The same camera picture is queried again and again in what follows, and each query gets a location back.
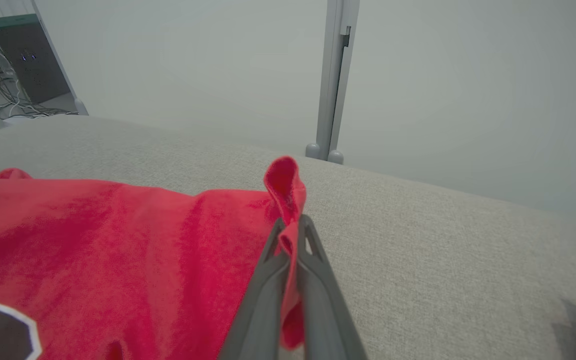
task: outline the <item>red fabric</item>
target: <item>red fabric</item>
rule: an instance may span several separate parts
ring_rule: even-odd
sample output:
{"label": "red fabric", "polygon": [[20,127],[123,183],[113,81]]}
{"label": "red fabric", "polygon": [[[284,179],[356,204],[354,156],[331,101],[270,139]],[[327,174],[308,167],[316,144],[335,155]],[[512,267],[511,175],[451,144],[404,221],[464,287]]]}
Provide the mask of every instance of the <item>red fabric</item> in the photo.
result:
{"label": "red fabric", "polygon": [[268,192],[197,196],[0,172],[0,305],[36,322],[39,359],[215,359],[276,219],[291,253],[282,344],[304,339],[295,287],[306,188],[290,157]]}

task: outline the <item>red jersey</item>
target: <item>red jersey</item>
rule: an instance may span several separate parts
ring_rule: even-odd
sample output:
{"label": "red jersey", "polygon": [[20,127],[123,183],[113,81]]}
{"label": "red jersey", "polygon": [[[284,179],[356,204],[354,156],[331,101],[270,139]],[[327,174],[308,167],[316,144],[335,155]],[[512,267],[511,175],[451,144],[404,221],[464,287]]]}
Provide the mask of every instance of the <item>red jersey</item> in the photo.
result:
{"label": "red jersey", "polygon": [[[297,241],[295,160],[264,182],[189,196],[2,171],[0,359],[217,358],[276,219],[282,247]],[[289,278],[281,339],[293,348],[304,331]]]}

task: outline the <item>white wall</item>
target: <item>white wall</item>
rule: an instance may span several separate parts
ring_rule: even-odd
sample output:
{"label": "white wall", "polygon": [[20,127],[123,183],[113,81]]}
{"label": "white wall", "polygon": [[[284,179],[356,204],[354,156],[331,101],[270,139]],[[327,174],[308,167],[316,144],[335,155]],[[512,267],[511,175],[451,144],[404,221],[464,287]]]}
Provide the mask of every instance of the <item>white wall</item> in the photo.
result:
{"label": "white wall", "polygon": [[576,216],[576,1],[361,0],[338,148]]}
{"label": "white wall", "polygon": [[327,0],[36,4],[91,116],[294,155],[315,142]]}

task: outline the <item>gray upholstered surface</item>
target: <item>gray upholstered surface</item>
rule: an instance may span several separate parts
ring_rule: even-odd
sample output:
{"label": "gray upholstered surface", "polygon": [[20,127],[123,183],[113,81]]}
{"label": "gray upholstered surface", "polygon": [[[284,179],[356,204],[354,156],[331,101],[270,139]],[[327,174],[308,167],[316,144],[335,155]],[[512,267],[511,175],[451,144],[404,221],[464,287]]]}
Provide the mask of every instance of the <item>gray upholstered surface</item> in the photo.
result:
{"label": "gray upholstered surface", "polygon": [[[279,153],[60,115],[0,130],[0,170],[186,194],[263,190]],[[297,158],[371,359],[576,360],[576,222]]]}

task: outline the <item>computer tower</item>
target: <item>computer tower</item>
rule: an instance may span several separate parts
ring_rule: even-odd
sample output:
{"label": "computer tower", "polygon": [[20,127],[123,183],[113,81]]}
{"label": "computer tower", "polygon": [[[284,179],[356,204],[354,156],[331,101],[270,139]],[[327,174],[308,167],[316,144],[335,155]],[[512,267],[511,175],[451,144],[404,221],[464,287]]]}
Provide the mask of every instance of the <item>computer tower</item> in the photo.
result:
{"label": "computer tower", "polygon": [[[7,80],[6,87],[13,95],[18,91],[14,85],[16,79],[27,99],[36,104],[70,92],[39,23],[0,27],[0,49],[10,62],[9,65],[0,55],[1,77]],[[7,71],[10,66],[16,77],[12,71]]]}

